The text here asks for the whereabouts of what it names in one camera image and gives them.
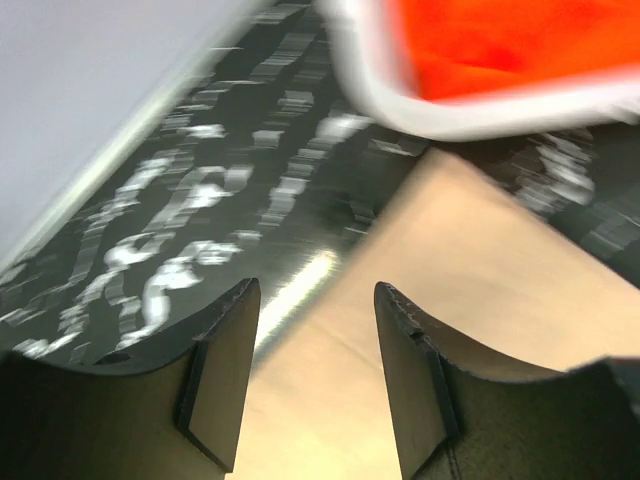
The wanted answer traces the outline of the beige t shirt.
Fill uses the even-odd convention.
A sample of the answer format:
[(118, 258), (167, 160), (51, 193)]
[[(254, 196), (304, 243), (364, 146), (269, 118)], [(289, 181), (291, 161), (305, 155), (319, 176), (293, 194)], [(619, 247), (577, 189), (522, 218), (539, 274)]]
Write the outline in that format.
[(639, 292), (444, 153), (418, 166), (338, 281), (254, 371), (237, 479), (400, 475), (373, 293), (564, 370), (639, 352)]

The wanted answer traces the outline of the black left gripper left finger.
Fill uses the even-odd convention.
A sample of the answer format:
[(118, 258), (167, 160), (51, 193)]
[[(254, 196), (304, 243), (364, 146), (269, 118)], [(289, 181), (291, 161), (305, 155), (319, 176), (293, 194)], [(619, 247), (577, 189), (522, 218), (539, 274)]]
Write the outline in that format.
[(235, 465), (261, 290), (240, 281), (92, 365), (1, 355), (5, 479), (221, 479)]

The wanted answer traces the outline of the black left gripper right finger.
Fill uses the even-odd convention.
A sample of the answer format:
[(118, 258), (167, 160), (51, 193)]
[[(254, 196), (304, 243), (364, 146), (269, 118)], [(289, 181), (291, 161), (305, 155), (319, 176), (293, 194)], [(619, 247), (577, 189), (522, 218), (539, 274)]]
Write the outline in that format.
[(396, 449), (405, 479), (635, 479), (639, 362), (566, 372), (496, 351), (374, 291)]

